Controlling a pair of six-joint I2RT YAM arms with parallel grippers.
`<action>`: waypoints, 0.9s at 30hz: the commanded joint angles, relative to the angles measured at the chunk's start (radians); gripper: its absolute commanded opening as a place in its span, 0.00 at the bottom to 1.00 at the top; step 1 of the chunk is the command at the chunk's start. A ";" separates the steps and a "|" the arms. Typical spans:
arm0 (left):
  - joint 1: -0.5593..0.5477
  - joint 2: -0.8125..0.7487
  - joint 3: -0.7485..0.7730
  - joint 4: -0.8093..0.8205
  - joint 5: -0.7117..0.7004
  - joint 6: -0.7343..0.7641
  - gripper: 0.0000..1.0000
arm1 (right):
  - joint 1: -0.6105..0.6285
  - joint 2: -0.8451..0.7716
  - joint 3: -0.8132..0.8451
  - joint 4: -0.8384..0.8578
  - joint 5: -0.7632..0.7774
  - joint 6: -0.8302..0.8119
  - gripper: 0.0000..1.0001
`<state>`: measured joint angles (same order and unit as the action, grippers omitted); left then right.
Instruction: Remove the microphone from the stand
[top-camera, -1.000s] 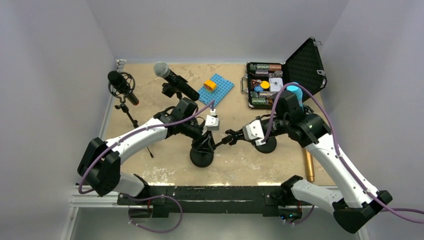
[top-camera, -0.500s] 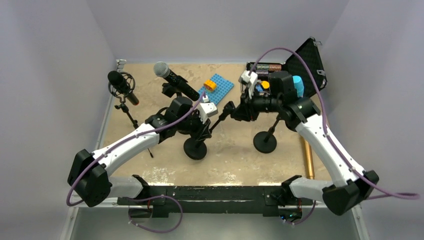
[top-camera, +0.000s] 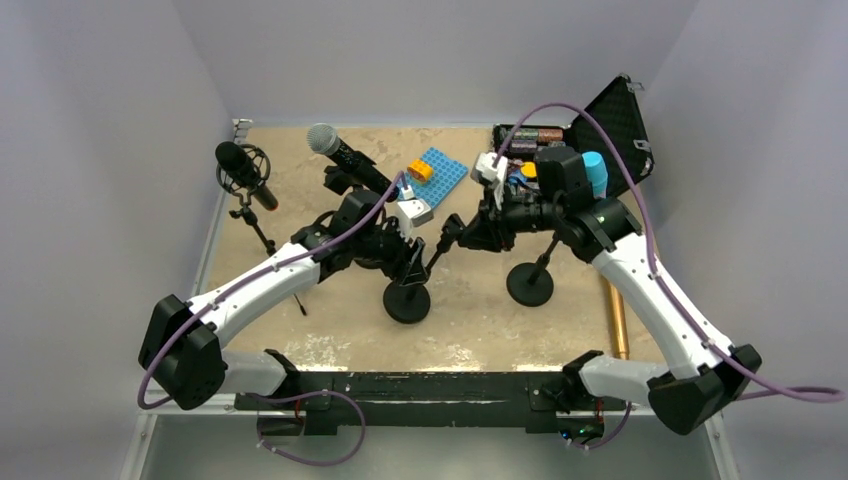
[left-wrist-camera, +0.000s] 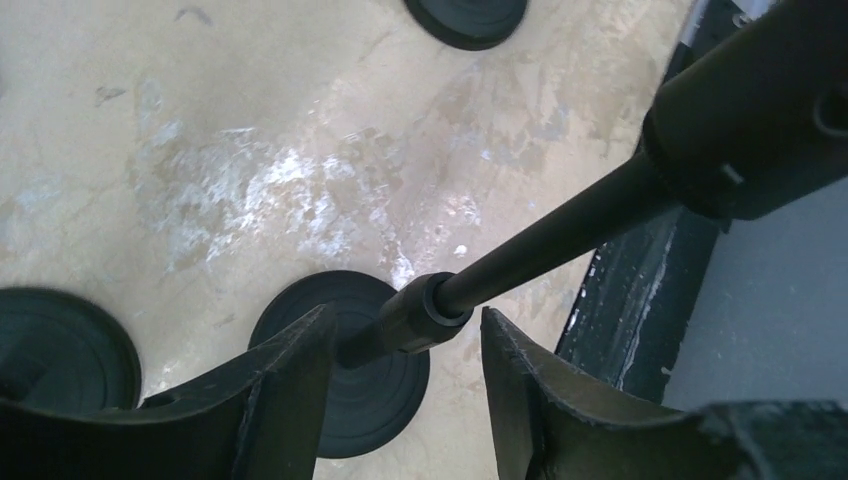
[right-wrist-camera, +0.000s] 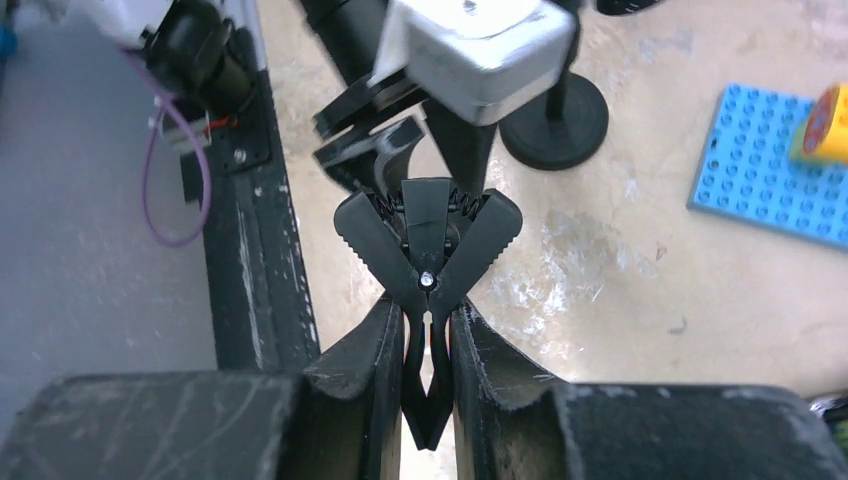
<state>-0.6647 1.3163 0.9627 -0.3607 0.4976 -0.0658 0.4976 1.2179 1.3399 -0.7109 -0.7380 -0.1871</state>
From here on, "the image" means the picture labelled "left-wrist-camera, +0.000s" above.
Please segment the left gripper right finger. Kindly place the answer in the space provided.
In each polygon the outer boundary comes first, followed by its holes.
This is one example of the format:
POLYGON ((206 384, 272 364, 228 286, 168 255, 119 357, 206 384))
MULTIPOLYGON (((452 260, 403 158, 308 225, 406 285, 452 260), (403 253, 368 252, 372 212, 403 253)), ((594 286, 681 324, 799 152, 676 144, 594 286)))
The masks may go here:
POLYGON ((663 407, 564 361, 493 308, 482 312, 481 348, 502 479, 847 475, 847 409, 841 403, 663 407))

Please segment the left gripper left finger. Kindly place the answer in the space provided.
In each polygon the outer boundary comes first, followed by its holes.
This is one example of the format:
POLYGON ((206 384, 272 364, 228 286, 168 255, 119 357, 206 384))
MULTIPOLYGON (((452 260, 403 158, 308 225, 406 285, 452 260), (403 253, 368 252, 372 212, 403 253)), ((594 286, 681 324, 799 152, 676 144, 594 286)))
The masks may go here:
POLYGON ((313 308, 133 410, 1 405, 5 479, 308 479, 334 363, 336 311, 313 308))

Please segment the black round-base mic stand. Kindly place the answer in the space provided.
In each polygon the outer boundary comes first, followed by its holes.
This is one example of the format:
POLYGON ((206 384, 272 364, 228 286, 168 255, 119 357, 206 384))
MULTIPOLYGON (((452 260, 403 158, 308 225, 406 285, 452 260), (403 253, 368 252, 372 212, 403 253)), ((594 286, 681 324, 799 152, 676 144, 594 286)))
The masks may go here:
POLYGON ((372 452, 410 423, 430 350, 477 306, 673 207, 750 221, 844 178, 846 87, 846 3, 780 1, 659 88, 629 160, 470 266, 402 289, 349 270, 306 276, 271 301, 251 341, 334 307, 317 454, 372 452))

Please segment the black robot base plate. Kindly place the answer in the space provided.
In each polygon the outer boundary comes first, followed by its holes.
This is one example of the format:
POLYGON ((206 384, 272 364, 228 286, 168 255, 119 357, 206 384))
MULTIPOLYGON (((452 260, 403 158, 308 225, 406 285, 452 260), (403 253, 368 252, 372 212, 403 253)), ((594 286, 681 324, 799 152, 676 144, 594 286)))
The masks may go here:
POLYGON ((597 249, 556 355, 661 402, 723 227, 675 207, 597 249))

